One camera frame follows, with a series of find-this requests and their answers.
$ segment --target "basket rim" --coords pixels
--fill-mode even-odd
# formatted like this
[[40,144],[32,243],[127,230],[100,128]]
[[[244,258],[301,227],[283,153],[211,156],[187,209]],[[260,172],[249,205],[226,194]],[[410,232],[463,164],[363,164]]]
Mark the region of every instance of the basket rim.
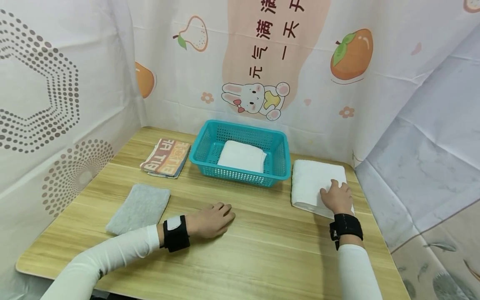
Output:
[[[212,163],[207,163],[203,161],[198,161],[193,158],[193,155],[195,154],[198,144],[200,143],[200,139],[198,137],[201,137],[204,135],[208,124],[210,123],[222,123],[222,124],[229,124],[229,125],[235,125],[235,126],[240,126],[240,127],[245,127],[245,128],[251,128],[251,129],[258,129],[266,132],[272,132],[272,133],[278,133],[282,135],[282,138],[284,140],[284,154],[285,154],[285,164],[287,166],[286,170],[286,175],[284,176],[277,176],[277,175],[272,175],[272,174],[266,174],[266,173],[259,173],[259,172],[253,172],[253,171],[248,171],[248,170],[243,170],[243,169],[238,169],[238,168],[231,168],[231,167],[225,167],[225,166],[219,166],[217,164],[212,164]],[[221,120],[207,120],[205,124],[202,126],[200,129],[200,132],[198,132],[198,135],[195,137],[195,141],[193,142],[192,145],[192,151],[190,151],[190,154],[188,155],[189,160],[196,165],[204,166],[204,167],[213,167],[213,168],[219,168],[223,170],[228,170],[228,171],[235,171],[239,173],[244,173],[244,174],[251,174],[251,175],[258,175],[266,178],[272,178],[275,180],[287,180],[291,176],[291,161],[290,161],[290,149],[288,147],[288,139],[287,135],[284,134],[281,131],[278,130],[272,130],[272,129],[267,129],[267,128],[261,128],[261,127],[255,127],[255,126],[250,126],[250,125],[243,125],[243,124],[238,124],[238,123],[233,123],[233,122],[227,122],[227,121],[221,121]]]

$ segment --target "white sleeve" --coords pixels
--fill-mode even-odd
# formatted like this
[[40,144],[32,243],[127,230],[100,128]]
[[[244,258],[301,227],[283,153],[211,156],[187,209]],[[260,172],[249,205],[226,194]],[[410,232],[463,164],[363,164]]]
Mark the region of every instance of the white sleeve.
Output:
[[338,249],[343,300],[382,300],[367,251],[352,244]]
[[159,249],[156,225],[133,230],[77,255],[40,300],[89,300],[100,278]]

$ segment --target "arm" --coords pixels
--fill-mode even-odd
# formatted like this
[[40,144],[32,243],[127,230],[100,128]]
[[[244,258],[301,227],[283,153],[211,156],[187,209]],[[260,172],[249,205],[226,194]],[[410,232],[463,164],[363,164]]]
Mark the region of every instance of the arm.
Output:
[[[351,191],[346,183],[339,187],[338,181],[332,180],[330,190],[321,189],[320,195],[325,206],[335,215],[354,216]],[[344,300],[382,300],[372,264],[359,237],[350,234],[340,237],[338,261]]]
[[[231,205],[217,203],[185,216],[189,236],[214,238],[235,218]],[[77,255],[58,275],[40,300],[89,300],[106,274],[144,258],[164,243],[163,224],[150,225],[108,239]]]
[[144,258],[163,244],[156,225],[127,232],[77,255],[48,288],[41,300],[89,300],[101,277]]

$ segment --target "dotted hexagon pattern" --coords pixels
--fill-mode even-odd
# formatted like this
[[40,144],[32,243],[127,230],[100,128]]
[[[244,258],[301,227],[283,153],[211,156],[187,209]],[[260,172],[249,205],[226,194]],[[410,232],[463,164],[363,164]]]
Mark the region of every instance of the dotted hexagon pattern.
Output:
[[0,147],[33,153],[78,124],[78,69],[13,13],[0,9],[0,60],[5,59],[17,59],[46,79],[49,107],[23,117],[0,108]]
[[58,217],[112,158],[113,148],[103,140],[88,140],[68,149],[43,179],[45,211]]

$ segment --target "folded gray towel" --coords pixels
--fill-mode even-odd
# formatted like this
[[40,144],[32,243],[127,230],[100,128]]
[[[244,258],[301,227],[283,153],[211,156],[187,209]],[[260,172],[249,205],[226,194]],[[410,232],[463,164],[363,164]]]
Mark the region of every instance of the folded gray towel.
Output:
[[169,198],[170,190],[146,184],[135,184],[105,229],[107,232],[120,235],[148,225],[158,224]]

